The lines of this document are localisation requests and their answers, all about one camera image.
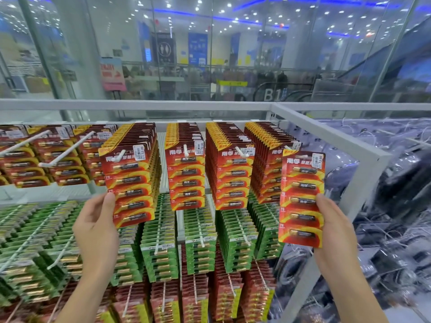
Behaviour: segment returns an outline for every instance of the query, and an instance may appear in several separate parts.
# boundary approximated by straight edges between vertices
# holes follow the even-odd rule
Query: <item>barcode sticker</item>
[[[203,140],[195,140],[194,141],[194,154],[195,155],[203,155],[204,144]]]
[[[133,156],[136,161],[144,161],[145,160],[145,148],[142,144],[133,145]]]
[[[321,169],[323,163],[323,156],[324,155],[322,153],[313,153],[311,157],[311,166],[313,168]]]
[[[244,148],[240,148],[240,150],[244,154],[248,154],[250,156],[254,156],[254,153],[256,152],[256,149],[254,147],[244,147]]]
[[[299,149],[301,148],[301,145],[302,145],[301,142],[294,142],[294,144],[292,145],[292,149],[299,151]]]
[[[57,130],[58,136],[60,136],[61,140],[68,140],[69,139],[69,133],[67,132],[65,127],[55,127]]]
[[[98,139],[100,139],[100,140],[107,140],[107,139],[109,139],[110,137],[112,136],[112,133],[111,132],[107,132],[107,131],[103,131],[103,132],[100,132],[100,133],[97,133],[97,137],[98,137]]]
[[[8,130],[5,131],[6,136],[8,136],[10,139],[14,138],[24,138],[25,135],[21,130]]]

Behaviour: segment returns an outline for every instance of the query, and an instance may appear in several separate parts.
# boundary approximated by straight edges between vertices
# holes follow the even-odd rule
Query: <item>store display rack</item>
[[[337,147],[341,151],[349,154],[357,161],[359,166],[353,176],[353,179],[348,184],[345,192],[342,195],[339,203],[342,211],[347,215],[350,221],[356,217],[358,212],[363,206],[366,199],[369,197],[371,189],[376,184],[381,173],[387,166],[391,155],[376,147],[370,146],[352,136],[346,135],[328,125],[321,124],[320,122],[305,116],[297,111],[309,112],[309,111],[403,111],[408,109],[409,111],[427,111],[430,110],[428,104],[398,104],[398,103],[231,103],[231,102],[174,102],[174,101],[93,101],[93,100],[46,100],[46,101],[24,101],[24,100],[3,100],[0,103],[0,110],[6,111],[31,111],[31,110],[50,110],[50,111],[64,111],[64,110],[78,110],[78,111],[89,111],[89,110],[158,110],[158,111],[190,111],[196,113],[196,111],[225,111],[229,114],[230,111],[266,111],[266,119],[271,120],[278,124],[280,127],[286,122],[291,122],[313,135],[319,136],[322,140],[330,143]],[[205,130],[205,124],[209,120],[193,120],[196,122],[201,131]],[[241,129],[244,128],[245,123],[249,120],[235,120],[233,121]],[[159,144],[164,145],[164,137],[166,131],[166,125],[172,121],[158,120],[156,122],[156,129],[158,131]],[[74,124],[90,124],[91,122],[74,122]],[[106,121],[96,121],[93,123],[102,124]],[[119,125],[128,122],[115,122]],[[160,152],[162,166],[164,162],[164,152]],[[164,165],[164,175],[160,186],[161,192],[168,191],[167,177],[165,171],[166,165]],[[206,184],[207,197],[211,204],[211,195]],[[31,189],[33,197],[39,200],[46,199],[46,189],[44,187],[36,187]],[[74,198],[88,198],[92,194],[100,193],[104,187],[94,186],[74,186],[73,188],[68,187],[56,187],[49,186],[50,191],[60,191],[61,194],[57,194],[58,199],[74,199]],[[2,201],[0,204],[11,204],[11,203],[25,203],[31,201],[33,197],[29,195],[18,195],[17,198]],[[181,242],[181,238],[184,237],[184,226],[181,224],[181,212],[177,213],[178,217],[178,241]],[[291,323],[297,317],[299,310],[305,303],[309,293],[315,286],[315,283],[320,277],[320,271],[315,263],[315,260],[311,258],[308,260],[302,277],[294,290],[294,293],[288,302],[286,309],[280,319],[280,322]]]

